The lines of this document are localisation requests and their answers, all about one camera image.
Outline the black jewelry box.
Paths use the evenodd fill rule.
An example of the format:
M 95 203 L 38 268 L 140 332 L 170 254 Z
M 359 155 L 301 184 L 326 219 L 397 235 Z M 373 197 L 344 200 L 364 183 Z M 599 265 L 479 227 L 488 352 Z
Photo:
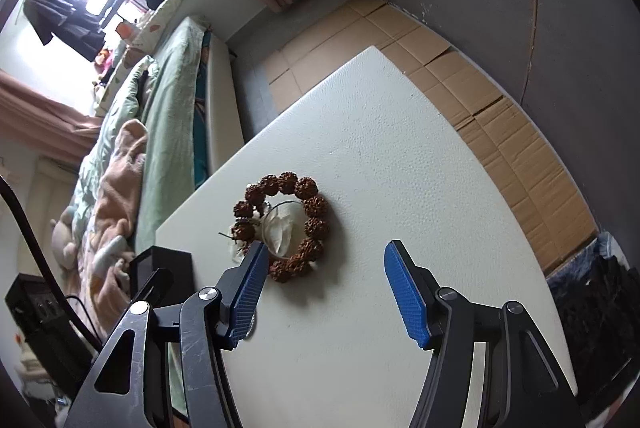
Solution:
M 180 305 L 195 293 L 192 256 L 175 249 L 145 249 L 131 261 L 128 275 L 131 300 L 153 307 Z

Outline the beige plush toy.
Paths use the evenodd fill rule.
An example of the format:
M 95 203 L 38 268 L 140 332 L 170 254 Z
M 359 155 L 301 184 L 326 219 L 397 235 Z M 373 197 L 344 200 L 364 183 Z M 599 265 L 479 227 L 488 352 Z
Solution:
M 67 206 L 58 219 L 51 219 L 51 252 L 64 271 L 76 268 L 78 245 L 73 236 L 73 219 L 76 208 Z

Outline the pink blanket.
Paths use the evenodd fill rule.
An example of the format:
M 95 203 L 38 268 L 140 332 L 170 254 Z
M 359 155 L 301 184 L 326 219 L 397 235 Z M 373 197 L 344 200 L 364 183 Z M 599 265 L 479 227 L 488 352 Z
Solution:
M 136 257 L 130 240 L 137 226 L 147 143 L 140 121 L 122 124 L 77 257 L 78 296 L 102 339 L 129 303 L 128 269 Z

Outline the brown curtain left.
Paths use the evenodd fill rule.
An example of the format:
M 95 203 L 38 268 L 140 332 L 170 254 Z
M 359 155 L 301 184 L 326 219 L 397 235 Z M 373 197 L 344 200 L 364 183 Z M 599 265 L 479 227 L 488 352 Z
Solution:
M 102 125 L 66 104 L 35 92 L 1 72 L 1 136 L 32 151 L 77 166 L 92 149 Z

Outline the green floral quilt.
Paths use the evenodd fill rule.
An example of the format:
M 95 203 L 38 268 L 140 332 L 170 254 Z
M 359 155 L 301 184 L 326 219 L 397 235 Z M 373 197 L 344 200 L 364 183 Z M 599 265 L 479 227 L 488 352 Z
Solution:
M 74 209 L 72 239 L 80 245 L 87 230 L 103 177 L 115 149 L 119 130 L 136 118 L 142 104 L 138 100 L 138 83 L 142 74 L 154 63 L 151 56 L 143 57 L 120 82 L 108 86 L 107 100 L 111 102 L 103 116 L 98 139 L 79 167 L 78 179 L 70 206 Z

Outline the green bed sheet mattress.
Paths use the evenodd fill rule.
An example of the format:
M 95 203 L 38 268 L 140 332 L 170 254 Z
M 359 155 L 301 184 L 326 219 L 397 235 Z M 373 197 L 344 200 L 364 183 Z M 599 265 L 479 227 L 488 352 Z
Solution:
M 155 244 L 155 233 L 195 191 L 193 124 L 196 80 L 206 27 L 185 18 L 157 53 L 143 59 L 149 98 L 141 111 L 148 131 L 134 251 Z

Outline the black hanging clothes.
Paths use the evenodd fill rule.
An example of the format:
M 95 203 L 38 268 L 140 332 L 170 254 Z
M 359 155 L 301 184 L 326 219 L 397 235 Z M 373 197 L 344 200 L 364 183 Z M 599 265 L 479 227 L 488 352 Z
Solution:
M 58 37 L 88 61 L 103 49 L 101 18 L 88 11 L 86 0 L 24 0 L 23 12 L 43 46 Z

